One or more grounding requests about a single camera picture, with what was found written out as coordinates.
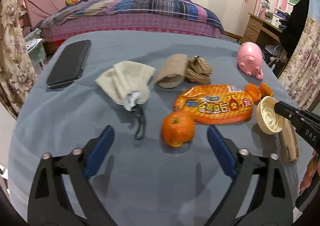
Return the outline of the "right human hand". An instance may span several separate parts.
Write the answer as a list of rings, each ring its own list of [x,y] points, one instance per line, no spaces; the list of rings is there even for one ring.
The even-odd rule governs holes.
[[[308,163],[306,173],[300,183],[300,191],[304,191],[311,185],[312,178],[316,173],[318,173],[318,175],[320,174],[319,154],[313,151],[312,159]]]

